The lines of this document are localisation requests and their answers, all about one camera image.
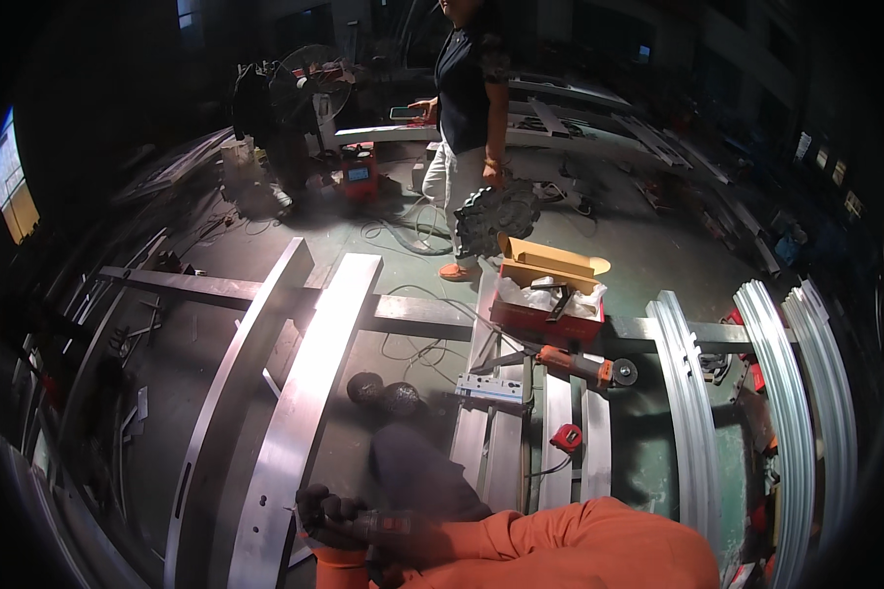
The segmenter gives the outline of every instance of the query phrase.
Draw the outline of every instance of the black cable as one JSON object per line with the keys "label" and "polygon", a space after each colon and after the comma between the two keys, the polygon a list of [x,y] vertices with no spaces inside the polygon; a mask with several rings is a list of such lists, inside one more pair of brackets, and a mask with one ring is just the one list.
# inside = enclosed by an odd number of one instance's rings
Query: black cable
{"label": "black cable", "polygon": [[557,470],[562,470],[564,466],[568,465],[571,462],[573,462],[573,454],[566,454],[566,460],[564,460],[559,465],[556,465],[553,468],[548,468],[547,470],[541,470],[540,472],[531,472],[530,474],[525,474],[524,478],[531,479],[533,477],[539,477],[541,475],[554,473]]}

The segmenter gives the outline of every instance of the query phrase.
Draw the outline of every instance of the concrete floor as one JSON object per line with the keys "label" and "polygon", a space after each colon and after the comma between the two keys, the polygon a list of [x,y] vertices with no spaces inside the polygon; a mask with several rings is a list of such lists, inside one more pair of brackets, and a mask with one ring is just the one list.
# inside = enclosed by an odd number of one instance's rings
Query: concrete floor
{"label": "concrete floor", "polygon": [[[381,171],[408,192],[412,160],[421,146],[381,145],[381,159],[397,160],[381,164]],[[558,172],[563,156],[551,151],[509,150],[510,167],[516,175],[533,180],[565,182]],[[559,204],[546,208],[530,240],[585,255],[599,255],[612,263],[601,280],[609,290],[605,310],[610,315],[644,317],[645,306],[662,289],[674,290],[689,321],[717,321],[733,306],[732,295],[751,278],[763,278],[757,270],[737,259],[715,241],[696,221],[681,211],[662,217],[652,211],[637,192],[630,178],[612,164],[595,160],[572,162],[576,168],[595,174],[601,187],[601,219],[593,222]],[[392,189],[395,186],[387,183]],[[414,197],[403,196],[402,202]],[[222,201],[214,211],[230,205]],[[204,207],[200,217],[210,210]],[[387,231],[373,239],[363,237],[364,221],[321,214],[317,218],[292,221],[276,226],[266,221],[251,222],[217,239],[208,239],[189,249],[184,260],[209,276],[263,281],[285,245],[294,237],[304,237],[315,259],[316,268],[309,286],[323,287],[340,262],[343,253],[378,253],[385,266],[376,291],[410,297],[428,297],[405,285],[418,285],[438,296],[474,303],[475,288],[470,284],[443,284],[438,268],[451,256],[421,257],[402,251]],[[183,251],[190,240],[174,242]],[[444,245],[437,241],[436,247]],[[163,555],[170,508],[190,433],[200,412],[206,391],[231,342],[235,319],[243,313],[198,303],[178,302],[170,307],[163,327],[156,332],[153,346],[139,347],[129,368],[138,386],[148,385],[150,417],[145,430],[130,443],[127,460],[129,514],[138,532]],[[129,319],[146,326],[149,311],[137,310]],[[196,337],[193,322],[196,322]],[[296,349],[298,333],[289,322],[272,352],[268,367],[276,383],[283,383],[286,368]],[[386,340],[384,353],[380,347]],[[326,424],[311,480],[323,482],[340,495],[360,495],[379,503],[380,493],[366,471],[369,437],[387,423],[383,416],[367,413],[353,405],[345,394],[346,383],[358,371],[379,373],[386,383],[405,380],[425,397],[433,416],[419,423],[421,430],[448,451],[455,412],[443,398],[464,370],[466,343],[453,342],[438,362],[436,371],[404,359],[429,343],[417,338],[361,332],[354,343],[340,386],[331,395],[325,410]],[[431,354],[435,362],[442,352]],[[678,492],[674,456],[674,435],[668,413],[657,356],[634,358],[642,378],[635,394],[614,402],[613,414],[613,495],[637,509],[677,518]],[[746,468],[744,420],[729,404],[731,383],[739,367],[722,387],[711,387],[712,406],[718,426],[723,492],[723,546],[721,567],[742,544],[746,507]],[[227,480],[219,529],[210,565],[211,585],[225,584],[227,570],[220,564],[229,558],[235,539],[242,498],[252,466],[271,418],[275,399],[264,383],[256,384],[246,422],[236,447]],[[313,561],[296,567],[289,576],[291,586],[313,586]]]}

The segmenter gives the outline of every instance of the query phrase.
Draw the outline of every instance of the black glove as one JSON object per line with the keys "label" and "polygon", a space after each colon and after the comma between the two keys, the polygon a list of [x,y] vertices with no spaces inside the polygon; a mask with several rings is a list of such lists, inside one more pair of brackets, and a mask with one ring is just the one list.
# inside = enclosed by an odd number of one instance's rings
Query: black glove
{"label": "black glove", "polygon": [[340,498],[323,484],[312,484],[295,493],[298,518],[307,535],[324,546],[339,550],[366,550],[366,544],[324,526],[324,517],[333,521],[354,521],[357,513],[366,511],[366,503],[356,499]]}

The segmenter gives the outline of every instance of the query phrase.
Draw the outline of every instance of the person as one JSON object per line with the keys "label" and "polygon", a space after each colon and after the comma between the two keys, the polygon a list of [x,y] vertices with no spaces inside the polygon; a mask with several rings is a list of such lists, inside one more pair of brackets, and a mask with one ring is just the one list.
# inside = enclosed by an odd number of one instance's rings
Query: person
{"label": "person", "polygon": [[325,526],[354,520],[366,504],[322,484],[296,494],[299,531],[318,557],[318,589],[380,587],[669,587],[716,589],[718,564],[697,532],[611,497],[522,515],[492,513],[463,467],[400,424],[377,432],[370,468],[389,509],[411,510],[412,533],[375,547]]}
{"label": "person", "polygon": [[436,62],[436,98],[410,105],[422,108],[420,122],[435,122],[442,144],[426,171],[422,193],[445,209],[456,263],[439,270],[452,282],[475,280],[481,269],[474,256],[460,256],[455,209],[488,183],[503,186],[501,160],[507,133],[507,76],[494,0],[439,0],[452,21]]}

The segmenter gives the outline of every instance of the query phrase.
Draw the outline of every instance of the red cardboard box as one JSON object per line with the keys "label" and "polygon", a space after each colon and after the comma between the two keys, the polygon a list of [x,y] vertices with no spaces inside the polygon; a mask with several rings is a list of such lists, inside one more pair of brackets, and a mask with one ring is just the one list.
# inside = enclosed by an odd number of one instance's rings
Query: red cardboard box
{"label": "red cardboard box", "polygon": [[[584,294],[591,293],[600,282],[593,278],[609,269],[609,262],[602,258],[591,258],[578,253],[570,253],[545,245],[508,238],[501,234],[497,238],[504,262],[500,276],[511,278],[521,289],[544,276],[553,277],[556,282],[565,282]],[[555,323],[547,323],[550,313],[540,309],[512,304],[500,300],[498,295],[491,305],[491,320],[504,327],[515,328],[531,334],[542,335],[542,341],[562,348],[568,348],[570,340],[583,344],[596,338],[600,333],[604,313],[600,302],[598,320],[588,320],[570,315],[562,315]]]}

